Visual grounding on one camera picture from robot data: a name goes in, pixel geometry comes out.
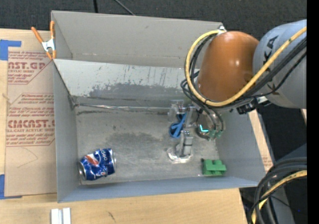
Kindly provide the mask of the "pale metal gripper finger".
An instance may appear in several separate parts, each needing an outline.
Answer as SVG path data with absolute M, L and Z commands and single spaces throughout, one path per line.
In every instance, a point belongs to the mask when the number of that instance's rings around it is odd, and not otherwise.
M 190 111 L 189 104 L 184 100 L 171 100 L 168 111 L 168 121 L 173 122 L 179 114 L 185 114 Z
M 184 158 L 191 156 L 193 136 L 189 130 L 182 130 L 179 144 L 176 146 L 177 157 Z

